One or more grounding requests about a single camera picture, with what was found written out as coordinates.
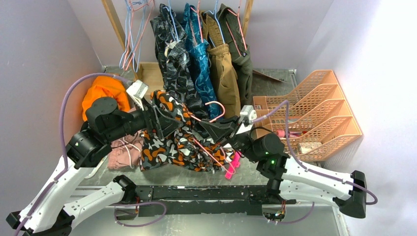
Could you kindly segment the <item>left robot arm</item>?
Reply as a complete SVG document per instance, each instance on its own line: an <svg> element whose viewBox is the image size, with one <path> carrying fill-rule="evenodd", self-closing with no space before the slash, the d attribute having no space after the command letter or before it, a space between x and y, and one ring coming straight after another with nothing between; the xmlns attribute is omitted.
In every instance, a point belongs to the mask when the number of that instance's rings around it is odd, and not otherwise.
<svg viewBox="0 0 417 236"><path fill-rule="evenodd" d="M20 211L7 216L16 233L26 236L66 236L82 221L111 205L132 206L138 198L136 185L126 177L80 200L68 202L76 187L111 151L111 144L127 135L146 131L151 140L171 135L184 125L188 112L182 103L160 92L154 101L142 100L142 108L125 112L111 97L101 97L88 108L85 127L64 146L55 171L41 191Z"/></svg>

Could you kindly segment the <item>orange camouflage shorts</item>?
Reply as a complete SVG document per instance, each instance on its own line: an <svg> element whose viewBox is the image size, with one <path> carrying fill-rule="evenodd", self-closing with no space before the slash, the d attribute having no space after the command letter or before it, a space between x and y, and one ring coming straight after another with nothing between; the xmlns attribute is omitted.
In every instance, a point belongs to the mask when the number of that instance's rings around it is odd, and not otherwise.
<svg viewBox="0 0 417 236"><path fill-rule="evenodd" d="M192 131L193 114L179 99L163 90L154 91L150 98L152 105L180 121L183 127L162 139L152 137L147 130L141 131L143 144L138 163L141 171L172 164L195 172L215 172L234 159L234 151L224 151L212 139L197 140Z"/></svg>

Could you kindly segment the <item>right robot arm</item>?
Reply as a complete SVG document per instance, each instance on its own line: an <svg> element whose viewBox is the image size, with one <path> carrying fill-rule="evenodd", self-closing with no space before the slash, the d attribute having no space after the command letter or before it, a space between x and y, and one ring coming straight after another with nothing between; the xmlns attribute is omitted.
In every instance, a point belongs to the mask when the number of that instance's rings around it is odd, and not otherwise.
<svg viewBox="0 0 417 236"><path fill-rule="evenodd" d="M250 131L238 133L238 117L229 120L202 120L197 126L206 130L216 143L230 145L268 179L266 199L276 204L284 200L327 203L349 217L366 217L367 185L365 173L334 172L311 165L285 152L280 138L269 133L253 139Z"/></svg>

